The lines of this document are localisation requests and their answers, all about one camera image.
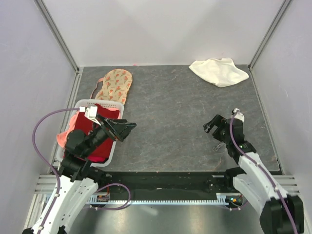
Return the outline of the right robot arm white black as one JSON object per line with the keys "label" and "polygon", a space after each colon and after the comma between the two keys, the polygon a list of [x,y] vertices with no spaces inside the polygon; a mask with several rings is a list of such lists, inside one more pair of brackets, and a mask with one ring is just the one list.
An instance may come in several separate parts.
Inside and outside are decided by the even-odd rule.
{"label": "right robot arm white black", "polygon": [[265,234],[304,233],[304,205],[298,195],[291,195],[262,163],[254,146],[245,140],[244,115],[235,109],[229,119],[216,115],[204,124],[212,136],[224,143],[228,155],[238,167],[228,169],[223,186],[229,192],[239,191],[259,215]]}

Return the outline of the white cloth napkin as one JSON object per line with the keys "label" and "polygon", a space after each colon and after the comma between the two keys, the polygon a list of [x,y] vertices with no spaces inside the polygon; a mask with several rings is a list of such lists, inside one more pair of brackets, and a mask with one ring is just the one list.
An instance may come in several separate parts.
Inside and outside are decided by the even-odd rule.
{"label": "white cloth napkin", "polygon": [[219,88],[233,86],[249,78],[246,72],[235,66],[231,58],[197,60],[189,69],[202,80]]}

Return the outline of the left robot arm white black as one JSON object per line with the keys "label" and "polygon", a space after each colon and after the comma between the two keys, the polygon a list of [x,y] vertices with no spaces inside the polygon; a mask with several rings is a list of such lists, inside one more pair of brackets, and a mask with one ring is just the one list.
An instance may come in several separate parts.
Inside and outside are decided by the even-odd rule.
{"label": "left robot arm white black", "polygon": [[92,130],[72,130],[65,145],[65,158],[54,170],[57,182],[36,223],[25,234],[67,234],[87,200],[107,188],[105,172],[93,167],[88,156],[106,140],[123,142],[136,123],[97,115]]}

